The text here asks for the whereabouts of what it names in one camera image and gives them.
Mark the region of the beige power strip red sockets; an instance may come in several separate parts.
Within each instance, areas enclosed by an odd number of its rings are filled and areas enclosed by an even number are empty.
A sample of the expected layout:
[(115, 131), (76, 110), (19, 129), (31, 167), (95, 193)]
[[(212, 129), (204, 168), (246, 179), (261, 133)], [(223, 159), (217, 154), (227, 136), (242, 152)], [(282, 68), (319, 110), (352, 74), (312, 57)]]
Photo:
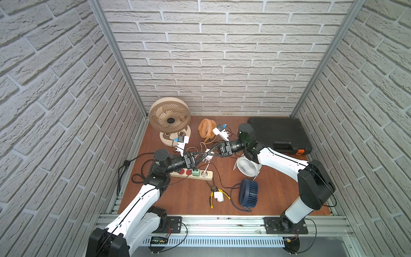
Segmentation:
[(174, 171), (170, 173), (171, 177), (177, 178), (187, 178), (187, 179), (197, 179), (203, 181), (212, 181), (213, 180), (213, 172), (200, 170), (200, 169), (180, 169), (178, 171)]

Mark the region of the green plug adapter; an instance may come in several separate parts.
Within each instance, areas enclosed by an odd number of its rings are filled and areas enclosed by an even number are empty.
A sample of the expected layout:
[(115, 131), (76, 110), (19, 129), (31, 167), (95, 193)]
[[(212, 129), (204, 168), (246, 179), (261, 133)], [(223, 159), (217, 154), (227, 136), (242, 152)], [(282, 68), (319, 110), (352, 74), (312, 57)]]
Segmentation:
[(199, 169), (192, 169), (192, 175), (195, 177), (199, 177), (201, 174), (201, 171)]

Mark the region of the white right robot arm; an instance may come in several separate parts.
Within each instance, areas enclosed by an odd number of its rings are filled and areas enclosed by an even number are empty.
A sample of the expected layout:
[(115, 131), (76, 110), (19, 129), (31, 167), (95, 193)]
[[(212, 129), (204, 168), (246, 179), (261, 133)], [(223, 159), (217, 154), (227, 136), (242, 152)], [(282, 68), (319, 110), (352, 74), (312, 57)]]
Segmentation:
[(255, 130), (248, 123), (239, 125), (237, 137), (237, 140), (220, 142), (204, 156), (227, 157), (243, 152), (248, 160), (294, 179), (298, 183), (299, 196), (280, 216), (279, 224), (284, 228), (290, 229), (313, 211), (320, 210), (334, 194), (336, 187), (320, 161), (302, 161), (276, 152), (257, 140)]

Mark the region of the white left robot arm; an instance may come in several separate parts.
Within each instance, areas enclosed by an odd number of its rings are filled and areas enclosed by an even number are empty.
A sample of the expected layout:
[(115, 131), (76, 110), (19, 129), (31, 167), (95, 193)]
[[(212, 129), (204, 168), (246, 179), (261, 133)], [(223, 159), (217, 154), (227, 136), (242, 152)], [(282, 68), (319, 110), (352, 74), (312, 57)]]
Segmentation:
[(186, 152), (183, 156), (170, 155), (160, 149), (143, 185), (124, 211), (104, 229), (96, 228), (90, 235), (87, 257), (130, 257), (152, 232), (163, 230), (167, 220), (164, 209), (154, 203), (170, 185), (170, 173), (196, 168), (212, 151)]

